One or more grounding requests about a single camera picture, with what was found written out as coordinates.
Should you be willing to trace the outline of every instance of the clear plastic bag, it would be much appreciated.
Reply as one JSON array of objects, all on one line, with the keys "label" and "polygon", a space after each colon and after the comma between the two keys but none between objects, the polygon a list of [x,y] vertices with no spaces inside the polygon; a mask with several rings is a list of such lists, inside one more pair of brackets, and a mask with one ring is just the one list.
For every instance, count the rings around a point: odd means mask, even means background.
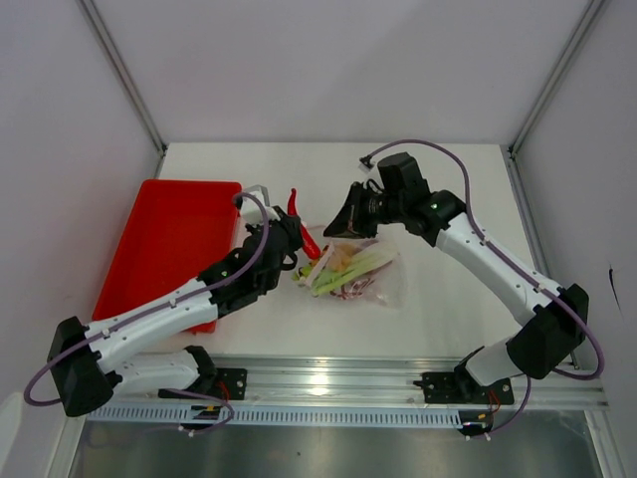
[{"label": "clear plastic bag", "polygon": [[382,238],[331,240],[321,257],[299,268],[293,279],[315,297],[365,300],[394,309],[404,302],[400,252],[392,241]]}]

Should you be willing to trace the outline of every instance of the black mounting bracket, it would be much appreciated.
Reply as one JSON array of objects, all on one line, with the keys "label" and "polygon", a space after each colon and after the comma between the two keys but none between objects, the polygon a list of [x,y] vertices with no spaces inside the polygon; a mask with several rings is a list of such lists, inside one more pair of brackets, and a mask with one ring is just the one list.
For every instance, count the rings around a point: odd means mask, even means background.
[{"label": "black mounting bracket", "polygon": [[489,386],[477,388],[471,398],[463,395],[456,382],[456,375],[452,371],[426,371],[421,379],[414,381],[414,385],[422,388],[425,403],[456,404],[456,405],[489,405],[489,393],[492,391],[502,405],[513,405],[514,398],[511,381],[508,378],[498,380]]}]

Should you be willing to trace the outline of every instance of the red plastic bin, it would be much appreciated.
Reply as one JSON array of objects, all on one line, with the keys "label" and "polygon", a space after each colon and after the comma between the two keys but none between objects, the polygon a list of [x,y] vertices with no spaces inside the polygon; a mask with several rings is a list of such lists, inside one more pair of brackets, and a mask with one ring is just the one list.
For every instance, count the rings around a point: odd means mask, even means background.
[{"label": "red plastic bin", "polygon": [[[173,291],[230,252],[237,182],[141,184],[93,312],[99,321]],[[215,323],[190,329],[211,333]]]}]

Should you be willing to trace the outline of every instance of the metal frame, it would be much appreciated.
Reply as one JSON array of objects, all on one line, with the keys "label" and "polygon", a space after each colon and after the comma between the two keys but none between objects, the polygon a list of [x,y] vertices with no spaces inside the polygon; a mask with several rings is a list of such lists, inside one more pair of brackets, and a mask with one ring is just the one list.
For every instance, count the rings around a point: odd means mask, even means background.
[{"label": "metal frame", "polygon": [[570,70],[573,61],[577,57],[577,54],[581,51],[585,41],[590,35],[590,32],[593,30],[595,23],[601,17],[604,8],[608,3],[609,0],[589,0],[588,5],[586,5],[584,12],[577,22],[577,25],[566,41],[566,45],[559,54],[559,57],[557,57],[557,61],[551,69],[548,78],[539,91],[539,95],[533,102],[531,111],[527,115],[525,122],[516,135],[516,139],[511,146],[511,155],[513,159],[517,158],[520,148],[525,143],[527,137],[529,137],[529,134],[531,134],[532,129],[539,121],[542,113],[546,110],[546,107],[552,101],[566,74]]},{"label": "metal frame", "polygon": [[[484,405],[425,404],[423,392],[413,384],[423,371],[450,371],[460,358],[440,359],[377,359],[377,358],[261,358],[213,356],[217,366],[237,367],[248,371],[245,399],[237,402],[254,409],[260,407],[316,407],[413,410],[469,410],[484,409]],[[503,409],[516,409],[525,395],[527,381],[512,379],[517,399],[514,405]],[[173,403],[182,400],[159,400],[154,396],[120,399],[118,404]],[[551,374],[544,380],[534,381],[529,410],[595,410],[608,409],[601,381],[572,380]],[[101,414],[93,415],[100,419]]]},{"label": "metal frame", "polygon": [[98,10],[98,6],[94,0],[76,0],[76,3],[80,7],[80,10],[82,10],[87,24],[94,33],[106,60],[112,68],[112,72],[130,101],[132,109],[145,128],[148,138],[155,146],[159,157],[162,158],[166,151],[166,144],[161,138],[161,134],[159,134],[159,130],[139,93],[139,89],[130,75],[128,67],[121,57],[112,35],[106,27],[106,23],[100,14],[100,10]]}]

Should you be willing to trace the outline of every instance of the purple cable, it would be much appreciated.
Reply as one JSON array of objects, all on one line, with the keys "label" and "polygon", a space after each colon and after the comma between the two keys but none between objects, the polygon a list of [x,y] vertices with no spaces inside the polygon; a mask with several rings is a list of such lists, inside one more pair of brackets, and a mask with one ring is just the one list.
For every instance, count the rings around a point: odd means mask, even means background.
[{"label": "purple cable", "polygon": [[[582,329],[586,337],[590,340],[590,343],[593,345],[593,348],[595,349],[595,353],[597,354],[597,369],[593,373],[576,374],[576,373],[571,373],[569,371],[560,370],[558,368],[554,368],[553,371],[560,375],[567,376],[569,378],[574,378],[576,380],[594,380],[598,378],[604,371],[606,360],[604,358],[604,352],[601,349],[601,344],[599,343],[599,341],[593,334],[592,330],[588,327],[588,325],[584,323],[581,317],[578,314],[576,314],[575,311],[567,303],[565,303],[562,299],[560,299],[558,296],[553,294],[551,291],[548,291],[542,288],[540,286],[540,283],[536,279],[534,279],[533,276],[527,274],[520,266],[518,266],[518,264],[516,264],[512,259],[510,259],[509,256],[505,254],[505,252],[503,252],[500,248],[498,248],[498,246],[493,244],[491,241],[486,240],[485,234],[482,232],[482,229],[478,226],[478,223],[476,222],[476,218],[474,217],[473,207],[471,203],[471,184],[469,179],[469,171],[467,170],[467,166],[465,166],[465,163],[462,162],[462,160],[457,155],[455,155],[446,147],[443,147],[440,144],[436,144],[435,142],[427,141],[424,139],[399,139],[397,141],[392,141],[374,150],[367,157],[373,158],[378,153],[386,149],[389,149],[390,147],[397,146],[399,144],[422,144],[425,146],[433,147],[434,149],[437,149],[440,152],[451,157],[454,160],[454,162],[458,164],[458,166],[460,167],[460,170],[462,171],[462,175],[465,181],[465,202],[467,203],[467,217],[476,235],[480,238],[481,241],[483,241],[487,245],[487,247],[489,247],[489,249],[491,249],[491,251],[494,254],[496,254],[505,264],[511,267],[519,276],[521,276],[525,281],[531,284],[535,289],[539,290],[545,296],[547,296],[556,304],[558,304],[575,321],[577,326]],[[525,398],[522,401],[520,408],[518,408],[518,411],[514,414],[514,416],[509,421],[507,421],[506,423],[492,430],[492,433],[508,427],[511,423],[514,422],[514,420],[518,418],[518,416],[520,416],[522,411],[527,406],[527,403],[529,402],[529,397],[531,396],[531,379],[529,377],[527,377],[527,384],[528,384],[527,393],[525,394]]]},{"label": "purple cable", "polygon": [[[209,291],[214,291],[215,289],[219,289],[220,287],[224,287],[227,286],[228,284],[230,284],[231,282],[237,280],[239,277],[241,277],[243,274],[246,273],[246,271],[248,269],[250,269],[255,262],[257,262],[257,260],[259,259],[259,257],[261,256],[261,254],[263,253],[263,250],[266,247],[266,243],[268,242],[268,235],[270,233],[270,228],[267,227],[267,224],[269,222],[269,218],[268,218],[268,211],[266,211],[265,206],[261,203],[261,201],[259,199],[257,199],[255,196],[253,196],[252,194],[249,194],[247,192],[240,192],[238,194],[236,194],[233,197],[233,200],[239,197],[243,197],[246,199],[250,199],[251,201],[253,201],[255,204],[257,204],[257,206],[259,207],[259,210],[261,211],[261,216],[263,218],[263,223],[264,223],[264,227],[263,227],[263,232],[261,234],[261,241],[259,241],[259,246],[257,246],[257,250],[255,251],[254,255],[248,260],[248,262],[246,262],[238,271],[236,271],[234,274],[231,274],[230,276],[215,282],[214,284],[211,284],[210,286],[205,286],[202,287],[200,289],[197,289],[195,291],[189,292],[188,294],[184,294],[183,296],[175,299],[175,303],[179,304],[180,302],[183,302],[187,299],[190,299],[193,296],[199,295],[199,294],[203,294],[204,292],[209,292]],[[142,319],[146,316],[149,316],[150,314],[154,314],[156,312],[162,311],[163,309],[167,309],[168,307],[171,307],[170,302],[164,302],[163,304],[159,304],[155,307],[151,307],[150,309],[146,309],[144,311],[141,311],[133,316],[130,316],[128,319],[121,321],[120,323],[112,326],[112,328],[110,328],[111,332],[116,332],[119,329],[121,329],[122,327],[125,327],[129,324],[132,324],[135,321],[138,321],[139,319]],[[54,398],[52,400],[36,400],[35,398],[33,398],[31,396],[31,392],[33,391],[34,386],[36,385],[36,383],[40,380],[40,378],[42,378],[49,370],[51,370],[51,368],[53,368],[54,366],[56,366],[58,363],[60,363],[62,360],[64,360],[65,358],[67,358],[68,356],[70,356],[71,354],[73,354],[74,352],[78,351],[79,349],[86,347],[90,344],[92,344],[95,341],[98,341],[99,339],[102,339],[104,337],[104,334],[102,332],[99,332],[98,334],[95,334],[92,337],[89,337],[88,339],[84,339],[83,341],[79,342],[78,344],[75,344],[72,347],[69,347],[68,349],[66,349],[65,351],[63,351],[61,354],[59,354],[58,356],[54,357],[53,359],[51,359],[50,361],[47,362],[46,365],[44,365],[40,370],[38,370],[38,372],[33,375],[33,378],[31,378],[29,380],[29,383],[27,383],[27,386],[24,389],[24,401],[26,401],[28,404],[32,405],[32,406],[51,406],[51,405],[55,405],[57,403],[60,403],[61,400],[59,398]],[[208,396],[208,395],[203,395],[203,394],[199,394],[199,393],[193,393],[190,391],[186,391],[186,390],[172,390],[176,393],[180,393],[184,396],[190,396],[193,398],[201,398],[201,399],[206,399],[206,400],[212,400],[215,401],[219,404],[221,404],[222,406],[225,406],[226,408],[228,408],[228,410],[230,411],[230,415],[228,418],[224,419],[223,421],[221,421],[220,423],[217,423],[216,425],[212,426],[212,428],[217,429],[221,426],[224,426],[226,423],[228,423],[228,421],[230,421],[232,418],[234,418],[235,416],[235,411],[232,408],[232,406],[230,406],[230,404],[227,401],[224,400],[220,400],[219,398],[213,397],[213,396]]]}]

